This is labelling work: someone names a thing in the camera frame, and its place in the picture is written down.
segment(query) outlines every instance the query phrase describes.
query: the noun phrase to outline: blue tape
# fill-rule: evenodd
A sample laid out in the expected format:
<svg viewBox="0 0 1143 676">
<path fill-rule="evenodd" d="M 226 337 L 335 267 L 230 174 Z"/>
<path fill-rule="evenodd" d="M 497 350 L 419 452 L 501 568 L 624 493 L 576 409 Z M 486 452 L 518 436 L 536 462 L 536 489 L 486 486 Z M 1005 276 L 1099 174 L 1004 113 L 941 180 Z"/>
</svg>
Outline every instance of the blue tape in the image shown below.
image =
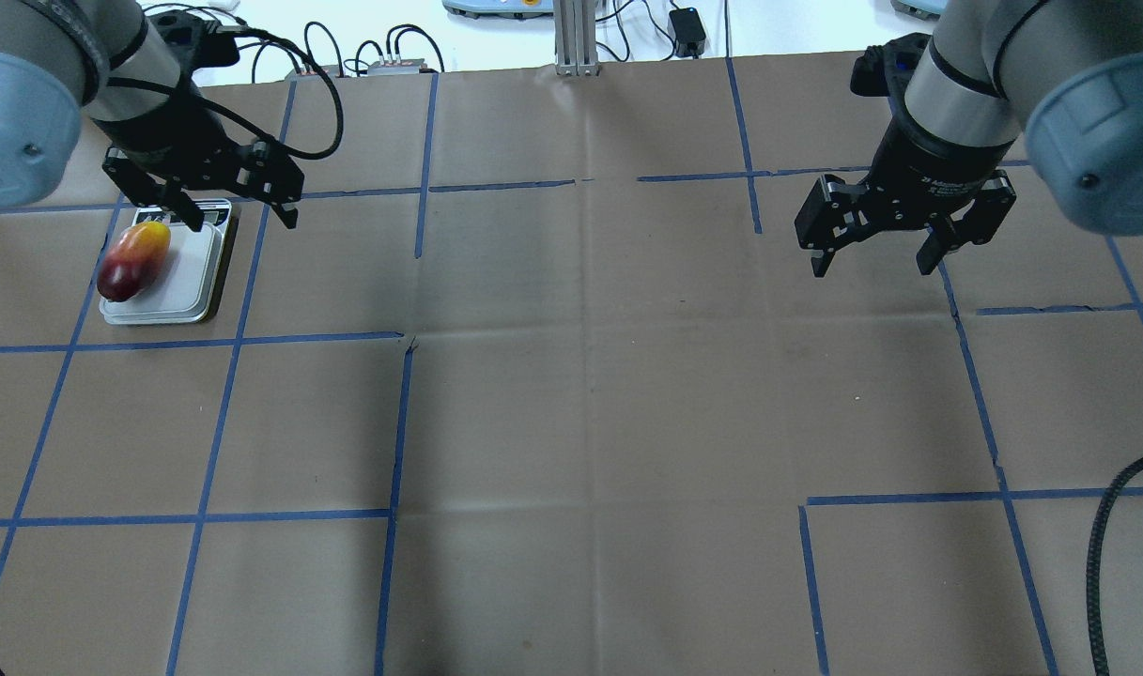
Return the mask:
<svg viewBox="0 0 1143 676">
<path fill-rule="evenodd" d="M 1034 587 L 1034 575 L 1030 572 L 1030 557 L 1026 556 L 1025 543 L 1022 542 L 1022 530 L 1018 526 L 1017 512 L 1014 510 L 1014 501 L 1009 499 L 1009 484 L 1005 478 L 1005 470 L 999 462 L 997 436 L 993 432 L 992 421 L 988 417 L 988 404 L 984 403 L 984 392 L 980 385 L 980 376 L 976 373 L 976 363 L 972 356 L 972 347 L 967 342 L 967 331 L 962 326 L 959 317 L 959 303 L 954 296 L 954 287 L 951 286 L 951 276 L 943 262 L 940 263 L 940 273 L 943 276 L 943 288 L 948 295 L 951 319 L 959 334 L 959 350 L 962 351 L 962 364 L 967 369 L 967 381 L 972 384 L 972 392 L 976 399 L 976 412 L 980 415 L 980 424 L 984 431 L 984 443 L 988 445 L 989 456 L 993 460 L 993 470 L 997 472 L 997 485 L 1001 492 L 1001 506 L 1005 508 L 1005 518 L 1008 522 L 1009 535 L 1014 540 L 1014 552 L 1018 558 L 1018 568 L 1022 570 L 1022 583 L 1025 586 L 1026 599 L 1030 601 L 1030 614 L 1034 618 L 1036 631 L 1039 634 L 1039 645 L 1042 647 L 1042 658 L 1047 662 L 1049 676 L 1060 676 L 1060 668 L 1056 666 L 1056 652 L 1052 650 L 1050 637 L 1047 633 L 1047 620 L 1042 615 L 1042 606 L 1039 603 L 1039 591 Z"/>
<path fill-rule="evenodd" d="M 206 523 L 259 522 L 347 522 L 347 519 L 387 518 L 386 509 L 330 509 L 318 511 L 263 511 L 206 515 Z"/>
<path fill-rule="evenodd" d="M 205 515 L 205 523 L 257 522 L 347 522 L 347 519 L 387 518 L 390 509 L 333 509 L 303 511 L 219 512 Z M 145 514 L 123 516 L 31 516 L 21 519 L 0 518 L 0 527 L 72 527 L 72 526 L 162 526 L 198 522 L 194 514 Z"/>
<path fill-rule="evenodd" d="M 387 649 L 387 601 L 392 594 L 392 565 L 395 559 L 395 520 L 400 509 L 400 479 L 403 476 L 403 439 L 408 431 L 408 393 L 413 389 L 413 353 L 403 352 L 400 376 L 400 407 L 395 417 L 395 464 L 392 467 L 392 496 L 387 517 L 387 541 L 383 544 L 383 576 L 378 584 L 378 627 L 375 631 L 375 676 L 383 676 L 383 652 Z"/>
<path fill-rule="evenodd" d="M 430 192 L 474 192 L 477 190 L 523 190 L 528 188 L 559 188 L 575 185 L 574 178 L 563 181 L 520 181 L 519 183 L 478 183 L 469 185 L 434 185 Z"/>
<path fill-rule="evenodd" d="M 371 331 L 371 333 L 302 333 L 299 335 L 261 335 L 243 337 L 245 345 L 279 345 L 279 343 L 338 343 L 344 341 L 393 341 L 402 339 L 394 331 Z"/>
<path fill-rule="evenodd" d="M 1135 286 L 1134 278 L 1130 277 L 1129 270 L 1126 269 L 1126 261 L 1121 257 L 1121 249 L 1118 249 L 1118 244 L 1113 237 L 1106 237 L 1104 242 L 1109 246 L 1109 253 L 1113 255 L 1113 262 L 1118 265 L 1118 272 L 1121 273 L 1121 280 L 1129 293 L 1130 302 L 1134 302 L 1136 305 L 1138 320 L 1143 321 L 1143 300 L 1138 297 L 1138 287 Z"/>
<path fill-rule="evenodd" d="M 282 114 L 282 125 L 279 127 L 279 141 L 287 137 L 288 125 L 291 124 L 291 111 L 296 103 L 296 82 L 287 89 L 287 108 Z M 202 477 L 202 488 L 199 492 L 199 507 L 194 517 L 192 530 L 192 548 L 187 552 L 186 572 L 183 574 L 183 590 L 179 594 L 179 607 L 175 615 L 175 633 L 171 634 L 171 651 L 166 660 L 166 676 L 175 676 L 177 662 L 179 662 L 179 646 L 183 643 L 183 627 L 186 623 L 187 605 L 192 599 L 192 586 L 194 583 L 194 568 L 199 558 L 199 543 L 202 540 L 202 526 L 205 526 L 208 514 L 208 501 L 211 498 L 211 485 L 216 475 L 216 461 L 219 458 L 219 444 L 224 439 L 224 423 L 229 419 L 229 403 L 232 401 L 233 381 L 237 380 L 237 364 L 241 358 L 241 342 L 245 337 L 245 325 L 249 320 L 250 303 L 254 299 L 254 281 L 257 278 L 258 264 L 262 261 L 262 245 L 266 240 L 266 220 L 271 216 L 270 207 L 262 207 L 262 218 L 258 222 L 258 233 L 254 240 L 254 256 L 250 260 L 250 272 L 245 281 L 245 295 L 241 299 L 241 312 L 237 320 L 237 334 L 233 337 L 233 351 L 229 357 L 229 373 L 224 377 L 224 393 L 219 399 L 219 412 L 216 414 L 216 428 L 211 448 L 208 453 L 208 467 Z"/>
<path fill-rule="evenodd" d="M 813 637 L 817 646 L 817 670 L 830 676 L 830 655 L 825 653 L 825 629 L 821 621 L 821 598 L 817 595 L 817 572 L 813 564 L 813 539 L 808 535 L 808 514 L 800 510 L 800 551 L 804 552 L 804 580 L 808 586 L 808 610 L 813 613 Z"/>
<path fill-rule="evenodd" d="M 807 506 L 898 506 L 928 503 L 983 503 L 1000 500 L 997 491 L 969 493 L 898 493 L 894 495 L 817 495 L 806 500 Z"/>
<path fill-rule="evenodd" d="M 719 173 L 672 173 L 672 175 L 640 175 L 639 183 L 678 183 L 679 181 L 727 181 L 769 176 L 769 170 L 726 170 Z"/>
<path fill-rule="evenodd" d="M 126 352 L 134 350 L 184 350 L 192 348 L 227 348 L 233 343 L 231 337 L 216 337 L 210 341 L 160 341 L 153 343 L 89 343 L 78 345 L 77 352 Z"/>
<path fill-rule="evenodd" d="M 419 188 L 370 188 L 368 190 L 329 190 L 327 192 L 304 192 L 302 200 L 331 200 L 334 197 L 379 197 L 416 196 Z"/>
<path fill-rule="evenodd" d="M 51 214 L 51 213 L 61 213 L 61 212 L 106 212 L 106 210 L 111 210 L 111 209 L 115 208 L 115 206 L 117 206 L 115 201 L 113 201 L 113 204 L 111 204 L 111 205 L 64 205 L 64 206 L 56 206 L 56 207 L 6 207 L 6 208 L 0 208 L 0 217 L 2 217 L 2 215 L 13 215 L 13 214 Z M 127 201 L 125 201 L 123 197 L 121 197 L 120 198 L 120 208 L 123 209 L 127 206 L 131 206 L 131 205 L 129 205 Z"/>
<path fill-rule="evenodd" d="M 0 345 L 0 355 L 35 355 L 40 352 L 65 352 L 70 345 Z"/>
<path fill-rule="evenodd" d="M 425 209 L 430 206 L 430 164 L 433 162 L 433 127 L 438 111 L 438 73 L 431 75 L 430 81 L 430 111 L 429 119 L 424 126 L 424 158 L 421 162 L 421 204 L 417 205 L 417 242 L 413 249 L 413 256 L 419 259 L 424 253 L 424 218 Z"/>
<path fill-rule="evenodd" d="M 1005 307 L 1005 308 L 981 308 L 976 311 L 978 317 L 1009 317 L 1026 316 L 1026 313 L 1069 313 L 1069 312 L 1122 312 L 1138 309 L 1134 303 L 1120 305 L 1047 305 L 1045 308 Z"/>
<path fill-rule="evenodd" d="M 38 434 L 38 443 L 35 443 L 35 448 L 33 450 L 33 458 L 29 460 L 29 468 L 24 475 L 24 484 L 21 486 L 21 495 L 16 500 L 16 509 L 13 510 L 13 525 L 8 526 L 8 535 L 5 536 L 3 547 L 0 549 L 0 580 L 3 578 L 3 570 L 8 566 L 8 555 L 13 551 L 13 542 L 16 540 L 16 522 L 24 515 L 24 506 L 27 503 L 29 493 L 33 488 L 33 480 L 35 479 L 35 475 L 38 475 L 38 467 L 41 464 L 46 440 L 49 437 L 49 427 L 51 427 L 53 417 L 55 417 L 57 411 L 57 401 L 61 400 L 61 390 L 63 390 L 66 383 L 66 374 L 70 373 L 70 363 L 74 359 L 74 345 L 78 344 L 79 335 L 82 334 L 82 325 L 87 321 L 87 309 L 91 307 L 91 300 L 95 296 L 95 275 L 98 275 L 99 265 L 103 264 L 103 252 L 107 249 L 107 239 L 112 236 L 112 231 L 115 230 L 117 220 L 120 218 L 120 205 L 121 201 L 119 198 L 117 204 L 112 205 L 112 218 L 107 223 L 107 231 L 104 232 L 98 256 L 95 257 L 91 277 L 87 279 L 87 292 L 82 294 L 82 303 L 78 308 L 78 319 L 74 321 L 74 331 L 66 345 L 66 353 L 61 360 L 61 371 L 57 372 L 57 381 L 53 385 L 49 405 L 46 407 L 46 415 L 41 421 L 41 432 Z"/>
</svg>

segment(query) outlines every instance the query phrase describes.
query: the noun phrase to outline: power adapter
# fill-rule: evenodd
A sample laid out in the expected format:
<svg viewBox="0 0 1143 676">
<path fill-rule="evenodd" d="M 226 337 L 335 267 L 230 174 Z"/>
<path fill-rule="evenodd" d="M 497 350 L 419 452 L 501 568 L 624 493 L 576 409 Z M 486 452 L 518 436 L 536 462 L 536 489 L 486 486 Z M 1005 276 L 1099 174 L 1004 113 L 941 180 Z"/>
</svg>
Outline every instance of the power adapter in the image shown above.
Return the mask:
<svg viewBox="0 0 1143 676">
<path fill-rule="evenodd" d="M 666 32 L 676 41 L 676 55 L 680 59 L 688 56 L 696 59 L 704 53 L 704 24 L 696 8 L 672 9 L 666 15 Z"/>
</svg>

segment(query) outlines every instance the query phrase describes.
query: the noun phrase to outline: mango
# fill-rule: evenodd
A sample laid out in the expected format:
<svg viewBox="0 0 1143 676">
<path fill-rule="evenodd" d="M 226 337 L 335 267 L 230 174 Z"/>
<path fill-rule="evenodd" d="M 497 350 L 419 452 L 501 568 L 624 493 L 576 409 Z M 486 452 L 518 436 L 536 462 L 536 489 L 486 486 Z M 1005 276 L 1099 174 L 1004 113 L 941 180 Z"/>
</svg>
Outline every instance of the mango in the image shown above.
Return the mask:
<svg viewBox="0 0 1143 676">
<path fill-rule="evenodd" d="M 95 279 L 99 296 L 120 303 L 150 287 L 162 271 L 170 248 L 171 229 L 166 223 L 145 220 L 126 228 L 103 254 L 103 264 Z"/>
</svg>

